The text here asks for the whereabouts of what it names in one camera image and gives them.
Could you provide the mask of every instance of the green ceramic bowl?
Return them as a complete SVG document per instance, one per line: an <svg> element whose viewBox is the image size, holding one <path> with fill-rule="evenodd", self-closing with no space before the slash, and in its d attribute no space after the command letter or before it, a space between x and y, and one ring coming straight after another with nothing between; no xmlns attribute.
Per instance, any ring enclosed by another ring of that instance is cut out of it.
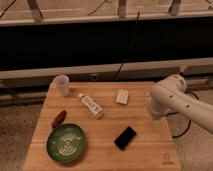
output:
<svg viewBox="0 0 213 171"><path fill-rule="evenodd" d="M48 137L47 153L56 162L71 163L85 150L85 134L75 124L63 124Z"/></svg>

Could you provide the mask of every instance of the soap bar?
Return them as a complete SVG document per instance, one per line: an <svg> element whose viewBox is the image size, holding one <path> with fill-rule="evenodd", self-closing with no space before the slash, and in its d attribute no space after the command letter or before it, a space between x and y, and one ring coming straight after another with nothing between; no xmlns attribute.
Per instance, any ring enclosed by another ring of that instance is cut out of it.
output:
<svg viewBox="0 0 213 171"><path fill-rule="evenodd" d="M116 97L116 103L127 104L129 97L129 91L124 89L119 89Z"/></svg>

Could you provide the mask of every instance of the black smartphone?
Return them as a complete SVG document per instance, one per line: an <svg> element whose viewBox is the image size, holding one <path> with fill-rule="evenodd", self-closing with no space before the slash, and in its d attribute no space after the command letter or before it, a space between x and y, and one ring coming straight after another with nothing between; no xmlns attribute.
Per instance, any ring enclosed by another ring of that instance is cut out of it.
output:
<svg viewBox="0 0 213 171"><path fill-rule="evenodd" d="M132 138L136 135L136 132L131 128L127 127L119 136L116 138L114 143L120 148L124 150L127 144L132 140Z"/></svg>

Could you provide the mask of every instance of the wooden table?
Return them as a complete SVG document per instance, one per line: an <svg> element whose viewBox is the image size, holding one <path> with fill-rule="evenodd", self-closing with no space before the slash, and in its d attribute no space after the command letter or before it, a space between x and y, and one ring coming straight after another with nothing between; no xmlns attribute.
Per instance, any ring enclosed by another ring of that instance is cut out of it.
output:
<svg viewBox="0 0 213 171"><path fill-rule="evenodd" d="M146 110L152 83L70 83L71 94L61 97L50 86L23 167L24 171L180 171L180 163L167 120L154 121ZM129 90L128 105L115 103L118 89ZM97 120L83 106L78 94L91 96L104 108ZM59 165L46 152L51 123L62 110L68 112L65 123L75 123L85 132L87 149L74 164ZM124 151L113 141L131 126L137 136Z"/></svg>

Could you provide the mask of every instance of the clear plastic cup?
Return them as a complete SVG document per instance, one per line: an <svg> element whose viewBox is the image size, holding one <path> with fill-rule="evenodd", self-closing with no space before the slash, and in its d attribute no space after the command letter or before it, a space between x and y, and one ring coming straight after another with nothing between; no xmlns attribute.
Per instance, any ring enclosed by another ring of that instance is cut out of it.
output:
<svg viewBox="0 0 213 171"><path fill-rule="evenodd" d="M69 77L66 75L58 75L53 79L53 84L62 96L68 96L69 91Z"/></svg>

